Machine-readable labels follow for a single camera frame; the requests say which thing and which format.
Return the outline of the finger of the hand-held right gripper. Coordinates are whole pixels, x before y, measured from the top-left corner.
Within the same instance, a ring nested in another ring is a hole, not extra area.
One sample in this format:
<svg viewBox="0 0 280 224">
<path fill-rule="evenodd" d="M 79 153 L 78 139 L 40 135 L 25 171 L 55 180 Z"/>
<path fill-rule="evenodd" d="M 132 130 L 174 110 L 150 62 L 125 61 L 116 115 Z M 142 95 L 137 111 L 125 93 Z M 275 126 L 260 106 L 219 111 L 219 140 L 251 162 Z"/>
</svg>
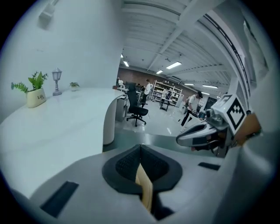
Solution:
<svg viewBox="0 0 280 224">
<path fill-rule="evenodd" d="M 181 146 L 206 146 L 207 136 L 217 133 L 212 125 L 194 125 L 176 137 Z"/>
</svg>

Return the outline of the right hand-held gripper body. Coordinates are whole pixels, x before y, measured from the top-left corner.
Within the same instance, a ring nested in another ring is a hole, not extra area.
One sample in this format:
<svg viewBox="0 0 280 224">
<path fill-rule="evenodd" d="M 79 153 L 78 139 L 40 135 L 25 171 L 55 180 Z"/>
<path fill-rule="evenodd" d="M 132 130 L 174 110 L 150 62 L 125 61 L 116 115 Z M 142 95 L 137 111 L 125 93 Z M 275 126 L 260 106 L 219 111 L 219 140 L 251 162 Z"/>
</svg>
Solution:
<svg viewBox="0 0 280 224">
<path fill-rule="evenodd" d="M 216 130 L 217 135 L 209 138 L 212 153 L 224 158 L 241 124 L 246 118 L 246 111 L 236 94 L 225 94 L 206 110 L 206 121 Z"/>
</svg>

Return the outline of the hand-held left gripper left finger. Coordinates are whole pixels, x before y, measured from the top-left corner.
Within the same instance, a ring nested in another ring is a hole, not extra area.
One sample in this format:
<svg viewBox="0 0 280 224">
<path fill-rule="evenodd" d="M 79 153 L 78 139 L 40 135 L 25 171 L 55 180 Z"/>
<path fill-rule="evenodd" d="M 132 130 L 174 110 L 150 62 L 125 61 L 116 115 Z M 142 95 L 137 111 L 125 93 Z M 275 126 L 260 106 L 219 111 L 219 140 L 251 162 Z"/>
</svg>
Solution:
<svg viewBox="0 0 280 224">
<path fill-rule="evenodd" d="M 45 181 L 31 201 L 58 224 L 154 223 L 136 183 L 142 163 L 140 145 L 83 158 Z"/>
</svg>

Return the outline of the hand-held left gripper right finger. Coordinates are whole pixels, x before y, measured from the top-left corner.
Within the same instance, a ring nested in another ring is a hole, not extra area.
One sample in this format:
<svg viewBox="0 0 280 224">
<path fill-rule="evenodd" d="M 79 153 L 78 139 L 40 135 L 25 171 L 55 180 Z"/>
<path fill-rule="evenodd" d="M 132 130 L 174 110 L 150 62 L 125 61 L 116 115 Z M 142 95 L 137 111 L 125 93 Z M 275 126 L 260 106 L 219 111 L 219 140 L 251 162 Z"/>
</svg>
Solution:
<svg viewBox="0 0 280 224">
<path fill-rule="evenodd" d="M 140 224 L 218 224 L 228 188 L 228 159 L 141 146 L 141 164 L 154 187 L 152 213 Z"/>
</svg>

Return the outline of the large wooden drawer white front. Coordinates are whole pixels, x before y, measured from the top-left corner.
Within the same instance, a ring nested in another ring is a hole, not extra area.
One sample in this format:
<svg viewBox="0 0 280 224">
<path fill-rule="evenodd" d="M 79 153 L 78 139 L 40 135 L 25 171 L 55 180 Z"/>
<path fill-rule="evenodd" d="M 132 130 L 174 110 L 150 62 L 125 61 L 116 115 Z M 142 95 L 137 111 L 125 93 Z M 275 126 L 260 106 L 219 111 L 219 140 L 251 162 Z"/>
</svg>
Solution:
<svg viewBox="0 0 280 224">
<path fill-rule="evenodd" d="M 143 206 L 148 212 L 151 212 L 153 201 L 153 184 L 141 164 L 139 164 L 136 172 L 135 183 L 142 189 L 141 202 Z"/>
</svg>

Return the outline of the white curved desk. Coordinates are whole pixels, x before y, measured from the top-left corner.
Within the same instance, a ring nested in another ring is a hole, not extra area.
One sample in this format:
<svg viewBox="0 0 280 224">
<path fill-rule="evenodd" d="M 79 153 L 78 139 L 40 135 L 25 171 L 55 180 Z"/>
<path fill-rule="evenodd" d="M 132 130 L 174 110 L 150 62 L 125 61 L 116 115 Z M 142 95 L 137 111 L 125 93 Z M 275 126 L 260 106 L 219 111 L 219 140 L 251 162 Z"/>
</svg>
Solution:
<svg viewBox="0 0 280 224">
<path fill-rule="evenodd" d="M 123 92 L 82 88 L 23 106 L 0 124 L 0 170 L 25 197 L 72 163 L 100 154 L 114 140 L 116 103 Z"/>
</svg>

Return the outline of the person's right forearm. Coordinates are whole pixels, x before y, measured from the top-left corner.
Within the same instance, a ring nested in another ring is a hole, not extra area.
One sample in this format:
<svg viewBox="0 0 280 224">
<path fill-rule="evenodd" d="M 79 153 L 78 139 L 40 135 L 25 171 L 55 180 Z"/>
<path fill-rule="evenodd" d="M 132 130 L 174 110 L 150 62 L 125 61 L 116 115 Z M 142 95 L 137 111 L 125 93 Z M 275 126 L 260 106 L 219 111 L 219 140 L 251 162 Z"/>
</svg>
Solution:
<svg viewBox="0 0 280 224">
<path fill-rule="evenodd" d="M 247 115 L 244 122 L 234 136 L 237 145 L 241 146 L 252 134 L 258 133 L 261 125 L 255 113 Z"/>
</svg>

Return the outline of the white storage shelf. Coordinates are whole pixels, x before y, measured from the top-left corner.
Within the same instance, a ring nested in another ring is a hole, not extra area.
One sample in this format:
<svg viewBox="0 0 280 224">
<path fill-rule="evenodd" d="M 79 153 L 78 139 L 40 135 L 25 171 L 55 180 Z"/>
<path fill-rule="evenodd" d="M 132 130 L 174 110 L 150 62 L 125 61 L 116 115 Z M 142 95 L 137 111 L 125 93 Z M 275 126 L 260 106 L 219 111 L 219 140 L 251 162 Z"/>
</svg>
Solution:
<svg viewBox="0 0 280 224">
<path fill-rule="evenodd" d="M 182 89 L 176 88 L 174 85 L 168 85 L 165 82 L 155 81 L 153 83 L 153 89 L 151 94 L 151 99 L 155 100 L 156 102 L 160 102 L 162 96 L 170 95 L 171 103 L 170 105 L 179 107 L 180 103 L 183 99 Z"/>
</svg>

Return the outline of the black office chair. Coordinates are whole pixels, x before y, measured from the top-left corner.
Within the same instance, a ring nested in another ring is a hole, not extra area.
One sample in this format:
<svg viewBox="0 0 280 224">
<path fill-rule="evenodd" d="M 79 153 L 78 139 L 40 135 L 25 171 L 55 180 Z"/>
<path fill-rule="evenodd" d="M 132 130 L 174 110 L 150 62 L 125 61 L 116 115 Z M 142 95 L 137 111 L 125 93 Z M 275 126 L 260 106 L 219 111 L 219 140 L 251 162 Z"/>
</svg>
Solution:
<svg viewBox="0 0 280 224">
<path fill-rule="evenodd" d="M 144 122 L 144 125 L 146 125 L 146 121 L 143 120 L 143 116 L 146 116 L 148 114 L 148 109 L 142 108 L 139 106 L 140 102 L 137 100 L 137 92 L 136 92 L 136 86 L 134 84 L 129 84 L 127 96 L 129 100 L 129 108 L 128 112 L 130 112 L 131 116 L 126 118 L 126 121 L 129 121 L 130 119 L 135 120 L 135 127 L 137 127 L 137 121 Z"/>
</svg>

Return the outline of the person's white sweatshirt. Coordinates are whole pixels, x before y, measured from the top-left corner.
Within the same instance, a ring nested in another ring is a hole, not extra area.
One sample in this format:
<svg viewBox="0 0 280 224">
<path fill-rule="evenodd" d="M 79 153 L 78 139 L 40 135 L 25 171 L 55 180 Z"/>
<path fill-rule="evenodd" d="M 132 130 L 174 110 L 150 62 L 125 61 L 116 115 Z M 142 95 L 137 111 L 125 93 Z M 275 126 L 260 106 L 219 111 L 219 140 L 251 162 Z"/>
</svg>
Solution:
<svg viewBox="0 0 280 224">
<path fill-rule="evenodd" d="M 261 133 L 241 147 L 214 224 L 280 224 L 280 70 L 266 75 L 251 102 Z"/>
</svg>

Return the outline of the grey filing cabinet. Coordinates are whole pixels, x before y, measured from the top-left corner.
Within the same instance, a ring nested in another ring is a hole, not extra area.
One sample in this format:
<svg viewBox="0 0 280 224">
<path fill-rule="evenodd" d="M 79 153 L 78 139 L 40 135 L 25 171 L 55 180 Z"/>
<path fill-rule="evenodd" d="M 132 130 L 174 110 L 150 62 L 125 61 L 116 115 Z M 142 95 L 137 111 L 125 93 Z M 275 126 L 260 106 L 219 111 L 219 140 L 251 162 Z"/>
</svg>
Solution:
<svg viewBox="0 0 280 224">
<path fill-rule="evenodd" d="M 115 120 L 122 122 L 127 115 L 127 100 L 125 96 L 117 98 Z"/>
</svg>

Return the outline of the green plant in cream pot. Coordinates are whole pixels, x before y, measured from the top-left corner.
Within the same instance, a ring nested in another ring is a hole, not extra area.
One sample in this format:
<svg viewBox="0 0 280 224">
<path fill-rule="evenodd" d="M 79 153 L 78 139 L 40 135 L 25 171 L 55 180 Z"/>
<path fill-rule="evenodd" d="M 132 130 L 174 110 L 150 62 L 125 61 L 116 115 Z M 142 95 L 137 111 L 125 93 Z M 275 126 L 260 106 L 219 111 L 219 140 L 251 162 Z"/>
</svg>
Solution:
<svg viewBox="0 0 280 224">
<path fill-rule="evenodd" d="M 18 89 L 25 93 L 26 105 L 28 108 L 35 108 L 46 101 L 46 95 L 43 89 L 44 81 L 48 78 L 48 74 L 35 72 L 31 77 L 28 78 L 32 84 L 32 89 L 29 89 L 24 83 L 11 83 L 11 89 Z"/>
</svg>

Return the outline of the small grey lantern lamp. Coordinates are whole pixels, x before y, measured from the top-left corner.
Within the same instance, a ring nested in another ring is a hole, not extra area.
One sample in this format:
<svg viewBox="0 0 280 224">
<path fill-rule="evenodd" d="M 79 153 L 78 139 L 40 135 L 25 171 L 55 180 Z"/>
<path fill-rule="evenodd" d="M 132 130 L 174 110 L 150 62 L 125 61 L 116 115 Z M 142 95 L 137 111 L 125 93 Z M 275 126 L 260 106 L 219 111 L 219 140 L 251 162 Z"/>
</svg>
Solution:
<svg viewBox="0 0 280 224">
<path fill-rule="evenodd" d="M 58 81 L 61 78 L 61 74 L 62 74 L 62 71 L 58 67 L 52 72 L 52 77 L 53 77 L 53 80 L 55 81 L 55 91 L 52 94 L 53 96 L 58 96 L 58 95 L 62 94 L 62 92 L 59 90 L 59 86 L 58 86 Z"/>
</svg>

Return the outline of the black frame table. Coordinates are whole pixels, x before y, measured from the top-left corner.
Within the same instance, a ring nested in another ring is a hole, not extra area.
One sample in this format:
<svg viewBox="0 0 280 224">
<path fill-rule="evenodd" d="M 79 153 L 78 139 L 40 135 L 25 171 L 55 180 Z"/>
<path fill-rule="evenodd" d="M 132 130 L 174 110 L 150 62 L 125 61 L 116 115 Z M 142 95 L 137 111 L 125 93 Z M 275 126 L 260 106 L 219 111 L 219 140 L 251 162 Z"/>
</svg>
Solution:
<svg viewBox="0 0 280 224">
<path fill-rule="evenodd" d="M 173 102 L 173 100 L 171 99 L 167 99 L 167 98 L 161 98 L 160 101 L 160 109 L 161 110 L 168 110 L 169 105 Z"/>
</svg>

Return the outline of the white wall junction box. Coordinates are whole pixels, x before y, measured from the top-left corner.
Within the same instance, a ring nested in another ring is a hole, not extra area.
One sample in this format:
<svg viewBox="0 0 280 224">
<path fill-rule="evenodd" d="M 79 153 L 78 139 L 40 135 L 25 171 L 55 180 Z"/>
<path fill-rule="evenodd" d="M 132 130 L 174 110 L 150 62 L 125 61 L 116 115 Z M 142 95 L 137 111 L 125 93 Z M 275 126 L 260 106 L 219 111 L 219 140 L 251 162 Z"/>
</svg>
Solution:
<svg viewBox="0 0 280 224">
<path fill-rule="evenodd" d="M 53 18 L 54 11 L 55 7 L 48 3 L 38 17 L 37 26 L 42 29 L 47 29 Z"/>
</svg>

